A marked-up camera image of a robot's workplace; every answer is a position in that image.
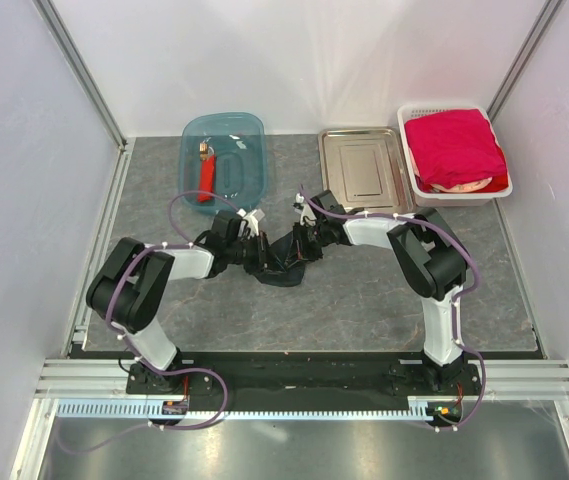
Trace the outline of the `black paper napkin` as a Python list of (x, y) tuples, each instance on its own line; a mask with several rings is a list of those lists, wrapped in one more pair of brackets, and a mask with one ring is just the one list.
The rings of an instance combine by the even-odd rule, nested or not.
[(285, 264), (290, 242), (291, 234), (287, 234), (270, 244), (273, 271), (253, 275), (260, 283), (279, 288), (296, 287), (302, 283), (306, 262), (296, 265)]

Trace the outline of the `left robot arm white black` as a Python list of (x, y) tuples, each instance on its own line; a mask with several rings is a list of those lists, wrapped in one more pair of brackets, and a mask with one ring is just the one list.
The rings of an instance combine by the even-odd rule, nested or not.
[(157, 319), (166, 286), (214, 278), (230, 265), (249, 274), (264, 272), (268, 245), (259, 228), (263, 218), (260, 209), (220, 211), (209, 230), (183, 245), (147, 245), (124, 237), (92, 280), (87, 306), (149, 366), (149, 382), (160, 392), (175, 392), (184, 378), (177, 364), (179, 349)]

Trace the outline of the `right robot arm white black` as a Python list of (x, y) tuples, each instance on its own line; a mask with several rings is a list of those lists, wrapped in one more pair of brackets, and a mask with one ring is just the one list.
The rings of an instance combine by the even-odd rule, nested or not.
[(319, 260), (330, 245), (370, 246), (394, 255), (410, 288), (421, 298), (425, 325), (422, 381), (431, 392), (447, 392), (458, 381), (464, 352), (460, 300), (467, 270), (473, 267), (468, 251), (443, 217), (433, 208), (413, 214), (347, 211), (326, 190), (307, 199), (298, 194), (300, 214), (292, 231), (276, 241), (283, 265), (300, 269)]

